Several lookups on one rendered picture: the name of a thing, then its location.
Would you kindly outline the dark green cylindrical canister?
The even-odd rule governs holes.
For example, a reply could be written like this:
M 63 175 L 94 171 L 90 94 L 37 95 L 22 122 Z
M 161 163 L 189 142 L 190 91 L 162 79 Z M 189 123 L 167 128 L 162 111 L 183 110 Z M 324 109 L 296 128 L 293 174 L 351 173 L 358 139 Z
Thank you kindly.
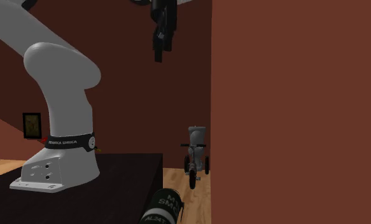
M 138 224 L 177 224 L 182 220 L 185 203 L 177 190 L 163 188 L 156 191 Z

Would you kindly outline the grey tricycle with black wheels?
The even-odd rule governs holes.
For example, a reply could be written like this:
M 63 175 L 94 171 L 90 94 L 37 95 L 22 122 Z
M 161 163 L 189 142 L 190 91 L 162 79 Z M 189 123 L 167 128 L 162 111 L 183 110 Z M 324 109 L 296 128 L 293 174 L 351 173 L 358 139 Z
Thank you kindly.
M 184 172 L 189 176 L 189 186 L 193 190 L 196 187 L 196 181 L 200 181 L 197 172 L 204 170 L 206 175 L 209 174 L 210 159 L 205 156 L 205 159 L 202 160 L 206 147 L 204 143 L 206 128 L 192 126 L 188 128 L 188 133 L 190 142 L 181 143 L 180 146 L 188 148 L 188 154 L 184 159 Z

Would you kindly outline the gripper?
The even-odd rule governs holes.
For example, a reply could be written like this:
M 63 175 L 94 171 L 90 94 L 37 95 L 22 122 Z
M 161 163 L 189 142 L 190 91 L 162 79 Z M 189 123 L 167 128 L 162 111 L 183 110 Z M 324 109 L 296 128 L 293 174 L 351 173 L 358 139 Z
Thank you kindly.
M 172 51 L 172 39 L 177 28 L 177 0 L 151 0 L 151 19 L 159 28 L 167 31 L 164 36 L 159 29 L 153 34 L 155 62 L 162 62 L 162 51 Z

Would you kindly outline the dark framed wall picture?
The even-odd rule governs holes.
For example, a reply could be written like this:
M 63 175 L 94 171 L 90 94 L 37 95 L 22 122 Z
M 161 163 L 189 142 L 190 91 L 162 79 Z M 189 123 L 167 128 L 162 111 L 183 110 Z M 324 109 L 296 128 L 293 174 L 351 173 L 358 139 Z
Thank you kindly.
M 25 139 L 41 139 L 41 113 L 22 113 Z

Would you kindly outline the black robot stand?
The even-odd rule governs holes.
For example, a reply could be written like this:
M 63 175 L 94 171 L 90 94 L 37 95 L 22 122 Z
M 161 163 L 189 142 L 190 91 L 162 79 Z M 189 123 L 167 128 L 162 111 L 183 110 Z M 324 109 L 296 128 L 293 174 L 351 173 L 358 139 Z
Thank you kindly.
M 138 224 L 163 187 L 161 154 L 98 154 L 100 175 L 57 193 L 12 190 L 19 168 L 0 175 L 0 224 Z

